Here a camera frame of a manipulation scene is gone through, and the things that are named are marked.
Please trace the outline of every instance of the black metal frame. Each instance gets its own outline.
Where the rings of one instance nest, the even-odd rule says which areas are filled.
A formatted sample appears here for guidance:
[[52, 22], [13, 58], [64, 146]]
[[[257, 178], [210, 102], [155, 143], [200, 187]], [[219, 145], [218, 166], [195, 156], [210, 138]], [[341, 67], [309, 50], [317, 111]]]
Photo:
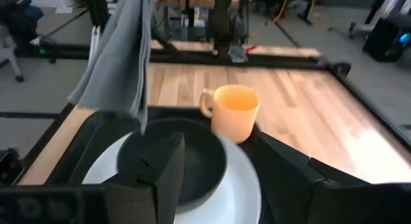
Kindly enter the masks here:
[[[210, 51], [179, 51], [175, 46], [162, 38], [156, 30], [153, 32], [153, 38], [163, 45], [163, 49], [152, 49], [150, 61], [154, 63], [167, 64], [203, 64], [203, 65], [223, 65], [231, 67], [264, 67], [272, 70], [275, 69], [304, 69], [315, 71], [326, 71], [333, 75], [374, 117], [381, 125], [387, 129], [408, 151], [411, 151], [411, 141], [402, 133], [402, 131], [379, 111], [360, 91], [346, 79], [351, 69], [348, 63], [331, 63], [325, 58], [311, 56], [279, 56], [279, 55], [247, 55], [246, 62], [233, 62], [229, 59], [219, 59]], [[24, 48], [24, 51], [18, 51], [19, 57], [48, 58], [51, 62], [57, 58], [63, 59], [89, 59], [90, 46], [73, 46], [73, 45], [54, 45], [52, 43], [42, 43], [40, 46], [30, 46]], [[73, 109], [72, 105], [67, 105], [63, 111], [56, 117], [54, 114], [25, 114], [3, 112], [5, 117], [25, 117], [39, 119], [45, 117], [55, 119], [52, 125], [46, 130], [44, 135], [39, 139], [36, 145], [30, 150], [23, 159], [25, 170], [27, 170], [44, 149], [50, 138], [60, 128], [63, 121]]]
[[365, 24], [370, 24], [372, 19], [374, 18], [375, 14], [377, 11], [381, 8], [385, 0], [375, 0], [375, 2], [372, 4], [372, 8], [370, 13], [367, 16], [367, 19], [365, 20]]
[[[179, 51], [180, 55], [175, 56], [167, 49], [152, 50], [151, 62], [167, 64], [207, 64], [207, 65], [224, 65], [235, 67], [270, 67], [277, 69], [305, 69], [314, 71], [325, 71], [334, 76], [342, 86], [344, 86], [373, 116], [381, 125], [393, 135], [408, 151], [411, 151], [411, 141], [403, 132], [394, 125], [387, 116], [379, 111], [376, 106], [370, 102], [347, 78], [351, 66], [347, 63], [332, 64], [319, 58], [299, 58], [294, 56], [272, 56], [272, 55], [249, 55], [248, 62], [234, 63], [229, 60], [220, 60], [215, 58], [210, 52], [205, 51]], [[44, 135], [39, 139], [37, 144], [30, 150], [23, 162], [27, 170], [38, 157], [41, 151], [49, 142], [50, 138], [60, 128], [63, 121], [73, 109], [68, 104], [58, 115], [53, 124], [46, 130]]]
[[307, 4], [306, 9], [304, 10], [303, 13], [299, 13], [297, 16], [299, 19], [301, 19], [302, 21], [304, 21], [307, 25], [311, 26], [313, 25], [313, 23], [308, 20], [308, 16], [310, 15], [311, 12], [311, 6], [313, 5], [313, 0], [310, 0]]

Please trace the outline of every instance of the floor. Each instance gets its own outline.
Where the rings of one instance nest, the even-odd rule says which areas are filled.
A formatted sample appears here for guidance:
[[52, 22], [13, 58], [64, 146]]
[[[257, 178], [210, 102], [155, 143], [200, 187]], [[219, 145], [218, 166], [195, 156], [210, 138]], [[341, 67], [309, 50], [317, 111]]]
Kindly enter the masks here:
[[[411, 70], [399, 69], [394, 64], [380, 64], [362, 53], [362, 39], [348, 40], [347, 28], [352, 21], [363, 21], [368, 10], [347, 8], [321, 8], [314, 26], [308, 26], [289, 12], [280, 25], [302, 47], [314, 47], [330, 60], [348, 61], [352, 64], [348, 78], [388, 114], [397, 124], [411, 124]], [[38, 32], [47, 34], [71, 17], [80, 13], [55, 15], [54, 10], [44, 9], [46, 16], [40, 20]], [[259, 13], [250, 16], [250, 30], [265, 22]], [[327, 31], [334, 26], [336, 31]], [[91, 22], [86, 14], [52, 36], [61, 43], [89, 44]], [[294, 44], [275, 25], [261, 29], [251, 44], [294, 47]], [[85, 60], [19, 60], [26, 78], [24, 83], [14, 81], [10, 66], [0, 69], [0, 111], [59, 113], [66, 105], [66, 98], [85, 71]], [[16, 148], [22, 156], [28, 153], [52, 120], [0, 118], [0, 149]]]

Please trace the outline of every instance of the mug rim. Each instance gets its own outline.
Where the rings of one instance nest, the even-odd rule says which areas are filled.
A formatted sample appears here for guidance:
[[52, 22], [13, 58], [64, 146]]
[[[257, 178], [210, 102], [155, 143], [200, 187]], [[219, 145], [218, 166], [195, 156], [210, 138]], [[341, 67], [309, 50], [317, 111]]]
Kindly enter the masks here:
[[219, 87], [214, 91], [213, 102], [214, 102], [214, 104], [215, 104], [219, 109], [222, 109], [223, 106], [221, 106], [219, 103], [217, 103], [217, 101], [215, 100], [215, 95], [217, 94], [217, 92], [218, 92], [220, 89], [227, 88], [227, 87], [243, 87], [243, 88], [246, 88], [246, 89], [248, 89], [248, 90], [251, 90], [251, 91], [254, 93], [255, 97], [257, 98], [258, 104], [257, 104], [256, 107], [254, 107], [254, 108], [252, 108], [252, 109], [247, 109], [247, 110], [238, 110], [238, 109], [224, 108], [225, 110], [228, 110], [228, 111], [230, 111], [230, 112], [244, 113], [244, 112], [250, 112], [250, 111], [255, 111], [255, 110], [258, 110], [258, 109], [259, 109], [259, 107], [260, 107], [260, 105], [261, 105], [261, 100], [260, 100], [257, 92], [256, 92], [252, 87], [249, 87], [249, 86], [247, 86], [247, 85], [242, 85], [242, 84], [227, 84], [227, 85], [222, 85], [222, 86], [219, 86]]

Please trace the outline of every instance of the wooden tabletop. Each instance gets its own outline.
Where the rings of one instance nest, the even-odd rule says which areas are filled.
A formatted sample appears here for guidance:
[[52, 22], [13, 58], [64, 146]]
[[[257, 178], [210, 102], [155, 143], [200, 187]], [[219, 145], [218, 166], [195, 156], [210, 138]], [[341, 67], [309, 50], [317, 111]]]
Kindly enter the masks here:
[[[213, 8], [215, 0], [189, 0], [190, 7]], [[234, 8], [238, 8], [239, 0], [231, 0]], [[169, 6], [185, 7], [186, 0], [161, 0], [161, 3], [166, 3]]]
[[[176, 42], [186, 49], [210, 45]], [[159, 47], [155, 42], [152, 47]], [[317, 55], [313, 49], [259, 47], [257, 53]], [[339, 84], [322, 71], [209, 65], [150, 64], [149, 103], [198, 106], [203, 88], [228, 83], [261, 97], [262, 130], [291, 147], [370, 183], [411, 182], [411, 154]], [[94, 111], [74, 108], [21, 184], [43, 184], [83, 121]]]

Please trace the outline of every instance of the white plate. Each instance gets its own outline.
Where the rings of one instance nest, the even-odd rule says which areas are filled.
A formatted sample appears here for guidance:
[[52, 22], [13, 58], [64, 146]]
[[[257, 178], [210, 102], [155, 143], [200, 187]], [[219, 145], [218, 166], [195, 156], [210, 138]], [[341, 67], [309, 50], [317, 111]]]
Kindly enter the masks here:
[[[130, 134], [105, 150], [87, 172], [83, 184], [99, 184], [117, 173], [117, 155]], [[261, 211], [258, 177], [246, 154], [224, 137], [227, 171], [214, 194], [200, 207], [176, 214], [174, 224], [257, 224]]]

